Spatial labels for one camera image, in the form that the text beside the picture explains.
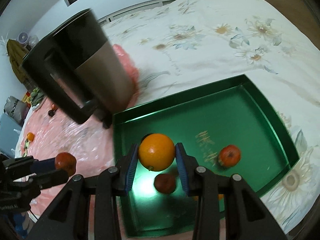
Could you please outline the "grey printed bag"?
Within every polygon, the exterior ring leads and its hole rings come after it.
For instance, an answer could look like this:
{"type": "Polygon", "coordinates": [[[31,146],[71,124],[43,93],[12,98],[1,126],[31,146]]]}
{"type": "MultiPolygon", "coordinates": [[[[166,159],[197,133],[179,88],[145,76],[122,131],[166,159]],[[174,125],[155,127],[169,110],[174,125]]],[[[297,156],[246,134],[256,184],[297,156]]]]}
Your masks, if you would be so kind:
{"type": "Polygon", "coordinates": [[[29,107],[25,102],[18,100],[14,96],[9,96],[4,105],[4,111],[18,124],[21,124],[28,114],[29,107]]]}

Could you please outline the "large orange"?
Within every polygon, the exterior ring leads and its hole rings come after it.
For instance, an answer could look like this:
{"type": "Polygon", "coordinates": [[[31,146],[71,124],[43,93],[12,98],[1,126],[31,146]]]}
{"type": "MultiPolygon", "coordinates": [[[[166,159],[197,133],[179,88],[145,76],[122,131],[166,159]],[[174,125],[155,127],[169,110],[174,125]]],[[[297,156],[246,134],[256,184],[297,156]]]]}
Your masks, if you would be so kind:
{"type": "Polygon", "coordinates": [[[159,172],[167,169],[175,159],[174,142],[161,133],[153,133],[145,137],[138,149],[138,157],[147,170],[159,172]]]}
{"type": "MultiPolygon", "coordinates": [[[[218,194],[218,199],[219,200],[222,200],[223,198],[224,198],[223,194],[218,194]]],[[[195,201],[198,201],[199,197],[198,196],[193,196],[192,199],[195,200],[195,201]]]]}

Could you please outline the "red apple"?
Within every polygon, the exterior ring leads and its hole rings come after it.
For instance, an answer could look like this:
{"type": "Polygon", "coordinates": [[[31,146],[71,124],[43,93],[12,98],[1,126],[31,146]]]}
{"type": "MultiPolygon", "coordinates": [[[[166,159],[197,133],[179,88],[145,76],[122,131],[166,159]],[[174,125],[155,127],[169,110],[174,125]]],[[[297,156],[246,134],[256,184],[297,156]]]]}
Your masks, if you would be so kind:
{"type": "Polygon", "coordinates": [[[224,168],[230,168],[238,164],[241,160],[241,151],[235,145],[224,147],[218,156],[218,163],[224,168]]]}
{"type": "Polygon", "coordinates": [[[176,190],[176,178],[168,173],[158,174],[153,185],[162,194],[172,194],[176,190]]]}
{"type": "Polygon", "coordinates": [[[76,158],[68,152],[61,152],[55,157],[55,168],[66,171],[71,177],[76,173],[76,158]]]}
{"type": "Polygon", "coordinates": [[[56,104],[51,105],[52,110],[56,111],[58,109],[58,106],[56,104]]]}

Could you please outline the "olive green hanging coat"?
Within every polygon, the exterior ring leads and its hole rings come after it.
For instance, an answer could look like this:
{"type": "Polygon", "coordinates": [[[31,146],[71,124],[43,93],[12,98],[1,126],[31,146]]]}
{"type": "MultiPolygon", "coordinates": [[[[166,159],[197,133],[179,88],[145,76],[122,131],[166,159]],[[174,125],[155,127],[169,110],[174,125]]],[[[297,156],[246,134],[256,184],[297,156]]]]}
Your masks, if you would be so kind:
{"type": "Polygon", "coordinates": [[[22,46],[19,42],[8,39],[7,53],[9,56],[12,71],[14,72],[20,83],[24,83],[28,77],[21,65],[23,62],[23,58],[29,53],[29,50],[22,46]]]}

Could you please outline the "pile of green leaves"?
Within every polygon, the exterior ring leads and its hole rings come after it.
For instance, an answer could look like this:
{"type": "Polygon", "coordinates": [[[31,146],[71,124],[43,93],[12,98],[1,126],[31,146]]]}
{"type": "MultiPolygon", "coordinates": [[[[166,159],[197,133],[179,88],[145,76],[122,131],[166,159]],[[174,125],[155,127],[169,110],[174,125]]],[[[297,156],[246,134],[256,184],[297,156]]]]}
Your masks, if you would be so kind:
{"type": "Polygon", "coordinates": [[[39,87],[35,88],[30,94],[30,104],[32,106],[38,105],[39,103],[42,102],[45,96],[46,95],[39,87]]]}

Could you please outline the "black copper electric kettle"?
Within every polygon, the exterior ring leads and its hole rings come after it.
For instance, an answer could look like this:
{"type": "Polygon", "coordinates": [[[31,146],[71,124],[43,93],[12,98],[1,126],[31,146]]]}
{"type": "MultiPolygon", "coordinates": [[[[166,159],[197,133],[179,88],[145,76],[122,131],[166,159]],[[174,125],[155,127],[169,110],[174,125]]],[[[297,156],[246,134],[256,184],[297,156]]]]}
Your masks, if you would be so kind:
{"type": "Polygon", "coordinates": [[[95,116],[109,128],[113,115],[125,110],[135,93],[91,9],[46,35],[23,58],[22,68],[77,124],[95,116]]]}

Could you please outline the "bok choy leaf upper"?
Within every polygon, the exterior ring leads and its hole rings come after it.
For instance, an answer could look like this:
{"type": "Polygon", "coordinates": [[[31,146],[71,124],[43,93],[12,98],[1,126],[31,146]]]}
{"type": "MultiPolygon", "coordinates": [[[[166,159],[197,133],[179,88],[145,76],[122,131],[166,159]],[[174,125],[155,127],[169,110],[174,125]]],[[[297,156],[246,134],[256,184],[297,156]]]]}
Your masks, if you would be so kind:
{"type": "Polygon", "coordinates": [[[29,148],[30,142],[29,141],[25,141],[24,143],[24,150],[26,151],[29,148]]]}

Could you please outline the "dark plum back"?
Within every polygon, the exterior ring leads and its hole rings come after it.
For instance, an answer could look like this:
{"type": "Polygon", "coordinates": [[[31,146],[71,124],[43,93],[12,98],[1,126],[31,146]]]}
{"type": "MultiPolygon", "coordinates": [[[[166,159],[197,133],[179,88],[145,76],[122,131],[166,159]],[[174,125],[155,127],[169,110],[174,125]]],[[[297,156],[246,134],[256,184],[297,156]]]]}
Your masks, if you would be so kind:
{"type": "Polygon", "coordinates": [[[50,117],[53,117],[53,116],[55,115],[55,111],[54,111],[54,110],[49,110],[49,111],[48,111],[48,115],[49,115],[50,117]]]}

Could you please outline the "lone orange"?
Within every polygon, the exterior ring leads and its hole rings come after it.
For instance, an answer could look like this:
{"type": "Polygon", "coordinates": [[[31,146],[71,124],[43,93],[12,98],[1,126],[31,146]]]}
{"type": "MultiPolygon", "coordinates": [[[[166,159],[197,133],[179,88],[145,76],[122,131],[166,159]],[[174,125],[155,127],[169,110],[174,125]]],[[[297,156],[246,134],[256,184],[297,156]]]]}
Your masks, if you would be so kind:
{"type": "Polygon", "coordinates": [[[27,134],[27,140],[28,140],[28,141],[33,141],[34,138],[35,138],[35,134],[33,134],[33,133],[31,133],[31,132],[29,132],[29,133],[27,134]]]}

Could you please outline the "floral bed quilt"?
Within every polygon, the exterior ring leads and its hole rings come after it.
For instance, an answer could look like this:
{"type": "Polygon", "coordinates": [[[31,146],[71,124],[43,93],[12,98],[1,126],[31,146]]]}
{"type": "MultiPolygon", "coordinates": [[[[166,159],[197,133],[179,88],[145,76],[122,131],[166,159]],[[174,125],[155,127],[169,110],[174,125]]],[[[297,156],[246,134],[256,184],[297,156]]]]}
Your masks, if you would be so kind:
{"type": "Polygon", "coordinates": [[[176,0],[103,25],[141,104],[247,75],[281,118],[299,161],[262,198],[285,232],[319,196],[319,50],[265,0],[176,0]]]}

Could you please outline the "pink plastic sheet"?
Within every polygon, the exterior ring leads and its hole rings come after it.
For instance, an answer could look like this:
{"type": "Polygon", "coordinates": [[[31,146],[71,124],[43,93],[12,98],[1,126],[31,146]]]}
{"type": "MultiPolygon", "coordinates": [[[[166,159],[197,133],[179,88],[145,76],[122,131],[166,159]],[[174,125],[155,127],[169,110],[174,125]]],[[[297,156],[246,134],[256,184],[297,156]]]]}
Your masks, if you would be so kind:
{"type": "Polygon", "coordinates": [[[51,105],[51,100],[46,99],[41,108],[29,111],[16,145],[16,157],[31,155],[43,160],[68,152],[76,158],[76,172],[84,177],[98,175],[114,165],[112,128],[103,128],[93,116],[79,125],[60,109],[51,118],[47,114],[51,105]],[[25,151],[29,132],[35,138],[25,151]]]}

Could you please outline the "green metal tray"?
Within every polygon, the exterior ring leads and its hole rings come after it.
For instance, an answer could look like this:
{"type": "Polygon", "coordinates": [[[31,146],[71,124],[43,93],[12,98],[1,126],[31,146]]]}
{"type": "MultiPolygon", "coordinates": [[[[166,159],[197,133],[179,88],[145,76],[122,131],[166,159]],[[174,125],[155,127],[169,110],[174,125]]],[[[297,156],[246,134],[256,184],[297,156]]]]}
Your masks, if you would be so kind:
{"type": "MultiPolygon", "coordinates": [[[[242,175],[262,196],[299,159],[295,145],[269,101],[245,75],[192,88],[116,114],[113,142],[116,158],[148,134],[162,133],[182,143],[188,155],[215,174],[242,175]],[[220,151],[240,148],[237,165],[224,168],[220,151]]],[[[121,198],[127,237],[162,237],[192,230],[196,201],[181,184],[174,193],[154,188],[156,174],[138,165],[132,190],[121,198]]]]}

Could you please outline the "small white fan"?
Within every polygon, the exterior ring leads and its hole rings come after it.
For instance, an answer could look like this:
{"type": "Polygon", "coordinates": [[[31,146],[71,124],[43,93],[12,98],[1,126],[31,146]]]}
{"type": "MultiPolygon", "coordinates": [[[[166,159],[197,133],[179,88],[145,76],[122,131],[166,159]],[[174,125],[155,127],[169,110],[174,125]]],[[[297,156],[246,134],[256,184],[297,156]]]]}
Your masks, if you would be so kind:
{"type": "Polygon", "coordinates": [[[21,32],[17,37],[17,42],[25,46],[26,44],[28,44],[28,39],[29,39],[28,34],[26,32],[21,32]]]}

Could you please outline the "light blue suitcase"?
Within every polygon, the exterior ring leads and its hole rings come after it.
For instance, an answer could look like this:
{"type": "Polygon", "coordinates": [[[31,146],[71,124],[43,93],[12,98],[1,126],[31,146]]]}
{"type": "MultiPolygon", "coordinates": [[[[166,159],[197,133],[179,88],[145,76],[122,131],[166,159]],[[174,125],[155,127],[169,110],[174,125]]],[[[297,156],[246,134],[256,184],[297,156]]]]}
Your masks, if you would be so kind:
{"type": "Polygon", "coordinates": [[[15,148],[22,127],[10,116],[3,113],[0,118],[0,148],[8,158],[15,157],[15,148]]]}

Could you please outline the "wooden headboard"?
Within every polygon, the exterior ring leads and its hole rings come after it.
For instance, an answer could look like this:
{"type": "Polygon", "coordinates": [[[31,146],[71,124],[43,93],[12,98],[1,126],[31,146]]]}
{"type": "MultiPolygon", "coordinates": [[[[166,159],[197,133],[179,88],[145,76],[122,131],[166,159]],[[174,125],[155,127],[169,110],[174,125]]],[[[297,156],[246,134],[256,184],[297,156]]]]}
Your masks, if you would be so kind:
{"type": "Polygon", "coordinates": [[[281,12],[319,48],[319,25],[303,0],[265,0],[281,12]]]}

